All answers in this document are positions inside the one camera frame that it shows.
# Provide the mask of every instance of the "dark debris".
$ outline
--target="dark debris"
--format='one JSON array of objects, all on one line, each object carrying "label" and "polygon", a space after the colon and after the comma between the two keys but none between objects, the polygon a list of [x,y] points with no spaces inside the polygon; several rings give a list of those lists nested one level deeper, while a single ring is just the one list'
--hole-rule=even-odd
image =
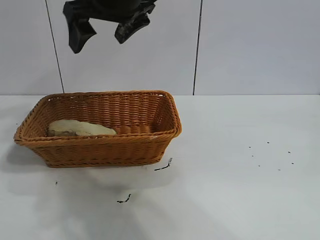
[{"label": "dark debris", "polygon": [[166,168],[170,167],[171,162],[172,162],[172,157],[169,159],[167,166],[164,166],[164,167],[161,167],[161,168],[157,168],[157,169],[155,169],[155,171],[162,170],[162,169],[166,169]]},{"label": "dark debris", "polygon": [[126,203],[126,202],[129,201],[130,197],[131,197],[131,193],[128,195],[128,197],[127,197],[127,199],[125,201],[116,201],[116,202],[119,203],[119,204]]}]

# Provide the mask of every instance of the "woven texture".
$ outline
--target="woven texture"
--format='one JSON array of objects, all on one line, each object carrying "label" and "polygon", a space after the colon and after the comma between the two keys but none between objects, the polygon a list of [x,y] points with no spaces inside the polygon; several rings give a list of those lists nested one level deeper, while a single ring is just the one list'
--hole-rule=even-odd
[{"label": "woven texture", "polygon": [[[47,137],[49,124],[61,119],[100,124],[117,134]],[[138,166],[159,162],[180,133],[175,102],[167,92],[63,93],[41,99],[14,141],[52,168]]]}]

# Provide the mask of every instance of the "basket rim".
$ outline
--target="basket rim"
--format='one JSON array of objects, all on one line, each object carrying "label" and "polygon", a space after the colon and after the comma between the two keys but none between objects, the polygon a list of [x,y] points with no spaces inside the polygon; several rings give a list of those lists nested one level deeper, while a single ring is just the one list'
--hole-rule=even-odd
[{"label": "basket rim", "polygon": [[[157,94],[157,95],[164,95],[168,97],[168,100],[171,104],[171,108],[173,110],[173,116],[174,116],[174,128],[171,130],[167,131],[157,131],[157,132],[152,132],[152,133],[129,133],[129,134],[116,134],[116,135],[94,135],[94,136],[53,136],[53,137],[25,137],[22,136],[22,131],[24,128],[28,127],[28,123],[30,118],[34,116],[34,113],[39,110],[45,102],[47,102],[51,98],[70,98],[70,97],[96,97],[96,96],[119,96],[119,95],[139,95],[139,94]],[[56,143],[59,145],[62,143],[69,142],[70,141],[74,143],[79,143],[79,141],[83,140],[90,140],[90,141],[97,141],[100,142],[100,140],[103,139],[103,141],[106,142],[122,142],[124,139],[126,141],[128,138],[132,140],[132,142],[135,142],[135,138],[139,137],[140,140],[151,140],[151,139],[156,139],[157,142],[164,140],[164,139],[173,139],[177,137],[182,131],[181,128],[181,121],[179,118],[179,114],[176,108],[176,104],[174,101],[173,96],[163,90],[132,90],[132,91],[104,91],[104,92],[75,92],[75,93],[55,93],[55,94],[50,94],[42,99],[39,100],[39,102],[34,106],[34,108],[30,111],[30,113],[27,115],[27,117],[24,119],[24,121],[21,123],[21,125],[17,128],[16,133],[14,135],[14,141],[18,144],[21,145],[27,145],[28,143],[44,143],[47,145],[48,143]]]}]

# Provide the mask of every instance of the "white table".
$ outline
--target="white table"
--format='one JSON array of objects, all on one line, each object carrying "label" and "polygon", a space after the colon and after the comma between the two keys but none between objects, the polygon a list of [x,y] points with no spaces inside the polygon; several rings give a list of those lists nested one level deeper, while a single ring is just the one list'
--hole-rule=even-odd
[{"label": "white table", "polygon": [[320,239],[320,96],[177,96],[160,163],[71,169],[13,143],[39,99],[0,96],[3,240]]}]

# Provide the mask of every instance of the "wicker basket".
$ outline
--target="wicker basket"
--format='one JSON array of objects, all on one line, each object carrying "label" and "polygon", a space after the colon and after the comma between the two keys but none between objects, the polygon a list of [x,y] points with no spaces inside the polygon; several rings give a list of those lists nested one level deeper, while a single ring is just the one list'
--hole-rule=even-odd
[{"label": "wicker basket", "polygon": [[[101,124],[117,135],[47,137],[48,125],[61,119]],[[52,168],[138,166],[159,162],[180,133],[174,99],[167,92],[64,93],[41,99],[14,141]]]}]

